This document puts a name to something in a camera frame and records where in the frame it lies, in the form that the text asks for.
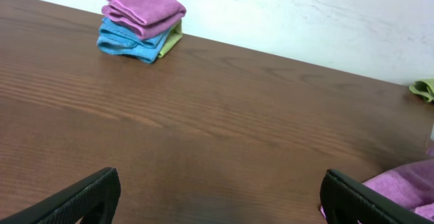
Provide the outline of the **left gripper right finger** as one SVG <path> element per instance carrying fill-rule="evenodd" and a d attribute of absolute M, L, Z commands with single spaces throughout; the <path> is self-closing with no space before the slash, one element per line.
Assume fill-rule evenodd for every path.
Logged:
<path fill-rule="evenodd" d="M 333 169 L 319 192 L 327 224 L 433 224 Z"/>

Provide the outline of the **purple microfiber cloth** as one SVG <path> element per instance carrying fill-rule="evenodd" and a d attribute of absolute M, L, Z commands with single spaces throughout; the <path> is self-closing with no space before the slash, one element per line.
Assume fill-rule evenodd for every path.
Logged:
<path fill-rule="evenodd" d="M 362 185 L 433 222 L 433 159 L 398 166 Z M 322 206 L 320 212 L 326 218 Z"/>

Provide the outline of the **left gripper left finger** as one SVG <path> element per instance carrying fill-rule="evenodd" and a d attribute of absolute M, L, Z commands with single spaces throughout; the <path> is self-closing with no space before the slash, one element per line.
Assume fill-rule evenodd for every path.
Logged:
<path fill-rule="evenodd" d="M 103 168 L 1 220 L 1 224 L 111 224 L 121 195 L 115 168 Z"/>

